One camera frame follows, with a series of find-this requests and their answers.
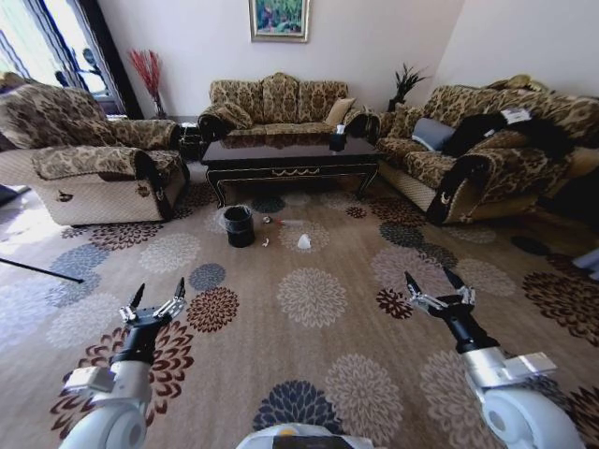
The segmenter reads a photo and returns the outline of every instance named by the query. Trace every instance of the table leg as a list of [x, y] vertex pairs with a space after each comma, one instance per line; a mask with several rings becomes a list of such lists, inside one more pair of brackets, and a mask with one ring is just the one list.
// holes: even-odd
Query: table leg
[[378, 173], [378, 164], [373, 166], [372, 171], [369, 171], [368, 173], [366, 173], [364, 175], [364, 178], [362, 179], [362, 183], [359, 185], [358, 191], [356, 192], [357, 199], [361, 199], [363, 197], [364, 191], [368, 188], [369, 185], [371, 185], [371, 182], [374, 181], [374, 177], [376, 177], [377, 173]]
[[223, 188], [221, 187], [220, 180], [218, 179], [218, 175], [213, 171], [208, 170], [206, 172], [206, 181], [212, 187], [216, 197], [218, 198], [218, 206], [217, 209], [221, 209], [225, 203], [225, 192], [223, 192]]

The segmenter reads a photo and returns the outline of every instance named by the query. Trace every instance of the wall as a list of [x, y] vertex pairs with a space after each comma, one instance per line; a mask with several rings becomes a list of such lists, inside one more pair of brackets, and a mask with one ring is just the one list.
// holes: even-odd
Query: wall
[[[247, 0], [100, 0], [142, 109], [153, 107], [129, 49], [163, 60], [167, 113], [198, 115], [216, 79], [345, 80], [359, 103], [385, 109], [402, 62], [434, 74], [463, 0], [313, 0], [308, 44], [251, 43]], [[426, 100], [432, 80], [408, 96]]]
[[433, 85], [480, 86], [528, 73], [599, 95], [597, 0], [466, 0]]

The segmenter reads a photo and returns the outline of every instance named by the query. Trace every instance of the gray pillow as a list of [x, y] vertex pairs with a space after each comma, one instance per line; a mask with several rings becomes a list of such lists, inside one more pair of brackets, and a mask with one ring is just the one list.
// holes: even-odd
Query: gray pillow
[[456, 130], [433, 119], [420, 119], [416, 122], [412, 140], [421, 143], [431, 152], [439, 152]]

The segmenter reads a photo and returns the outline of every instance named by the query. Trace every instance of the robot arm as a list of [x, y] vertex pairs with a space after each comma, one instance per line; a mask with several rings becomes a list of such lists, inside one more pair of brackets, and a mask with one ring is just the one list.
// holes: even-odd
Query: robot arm
[[499, 342], [471, 315], [475, 290], [444, 268], [456, 295], [424, 294], [405, 272], [412, 297], [409, 302], [445, 321], [458, 342], [456, 350], [466, 364], [466, 379], [482, 403], [482, 414], [493, 433], [510, 449], [584, 448], [568, 415], [543, 395], [518, 384], [554, 371], [557, 367], [543, 353], [506, 358]]
[[129, 335], [123, 350], [111, 360], [110, 369], [75, 369], [65, 389], [93, 397], [96, 408], [73, 427], [61, 449], [139, 449], [146, 434], [145, 412], [152, 399], [148, 373], [153, 363], [160, 328], [185, 306], [184, 280], [175, 295], [160, 308], [138, 310], [144, 285], [129, 305], [119, 309]]

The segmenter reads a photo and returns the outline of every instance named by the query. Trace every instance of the dark wooden coffee table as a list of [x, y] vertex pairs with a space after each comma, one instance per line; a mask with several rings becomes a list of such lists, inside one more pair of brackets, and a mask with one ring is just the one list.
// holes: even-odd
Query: dark wooden coffee table
[[202, 158], [206, 179], [225, 203], [223, 181], [294, 180], [361, 175], [360, 198], [378, 172], [377, 151], [360, 138], [347, 138], [344, 150], [329, 149], [329, 135], [235, 136], [210, 144]]

